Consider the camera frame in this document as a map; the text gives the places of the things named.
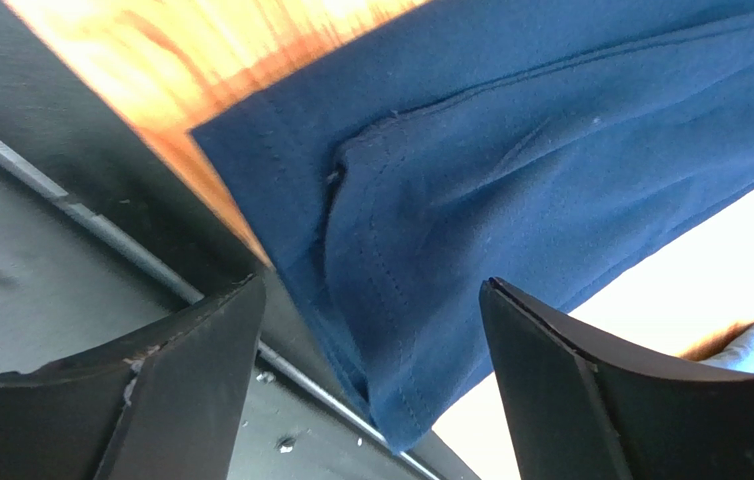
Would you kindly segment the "navy blue t shirt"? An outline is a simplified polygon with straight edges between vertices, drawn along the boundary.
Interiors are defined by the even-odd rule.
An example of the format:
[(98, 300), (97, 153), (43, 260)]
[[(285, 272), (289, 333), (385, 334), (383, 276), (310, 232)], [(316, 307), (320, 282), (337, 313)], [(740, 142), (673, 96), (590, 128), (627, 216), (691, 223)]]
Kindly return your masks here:
[(432, 1), (196, 127), (349, 401), (413, 448), (493, 367), (754, 190), (754, 1)]

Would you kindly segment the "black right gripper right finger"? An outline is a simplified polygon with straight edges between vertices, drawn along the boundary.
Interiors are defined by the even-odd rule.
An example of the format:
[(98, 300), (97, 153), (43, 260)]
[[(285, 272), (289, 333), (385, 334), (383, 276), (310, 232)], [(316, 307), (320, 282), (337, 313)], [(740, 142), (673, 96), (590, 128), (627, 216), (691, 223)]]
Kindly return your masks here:
[(754, 479), (754, 374), (636, 345), (492, 278), (491, 361), (525, 479)]

